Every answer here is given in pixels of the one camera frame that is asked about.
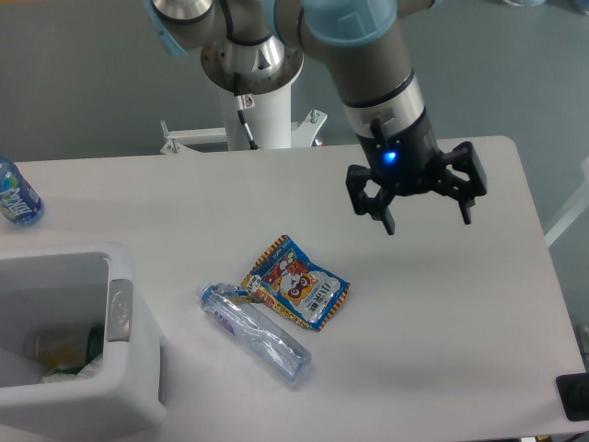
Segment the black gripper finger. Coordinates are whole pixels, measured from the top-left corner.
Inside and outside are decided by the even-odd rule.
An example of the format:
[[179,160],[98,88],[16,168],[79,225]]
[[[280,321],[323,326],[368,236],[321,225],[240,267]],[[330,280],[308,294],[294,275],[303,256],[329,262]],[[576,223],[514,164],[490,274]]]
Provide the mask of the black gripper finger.
[[474,145],[465,141],[441,153],[435,171],[433,190],[455,200],[464,224],[470,225],[476,198],[487,194],[487,177]]
[[388,235],[392,236],[396,223],[389,206],[396,194],[391,189],[379,185],[378,192],[374,196],[369,196],[365,190],[369,181],[375,182],[371,169],[360,165],[348,167],[345,184],[353,211],[357,215],[370,215],[373,220],[381,222]]

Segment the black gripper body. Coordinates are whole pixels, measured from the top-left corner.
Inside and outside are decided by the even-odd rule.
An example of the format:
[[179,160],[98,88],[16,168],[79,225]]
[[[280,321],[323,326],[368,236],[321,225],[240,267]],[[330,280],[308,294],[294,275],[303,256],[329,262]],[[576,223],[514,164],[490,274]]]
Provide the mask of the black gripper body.
[[407,128],[390,134],[375,116],[368,137],[359,138],[375,183],[396,196],[431,192],[441,174],[439,148],[427,111]]

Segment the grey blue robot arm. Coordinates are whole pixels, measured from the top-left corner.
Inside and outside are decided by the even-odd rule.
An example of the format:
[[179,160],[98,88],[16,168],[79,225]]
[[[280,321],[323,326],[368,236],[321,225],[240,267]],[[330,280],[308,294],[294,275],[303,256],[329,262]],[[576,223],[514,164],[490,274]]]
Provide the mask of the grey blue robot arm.
[[260,98],[290,86],[306,58],[326,66],[367,159],[346,186],[357,215],[395,230],[396,197],[436,192],[465,222],[487,191],[470,142],[442,151],[404,41],[403,17],[428,1],[147,1],[159,39],[174,54],[199,50],[208,78],[229,95],[236,147],[264,147],[253,129]]

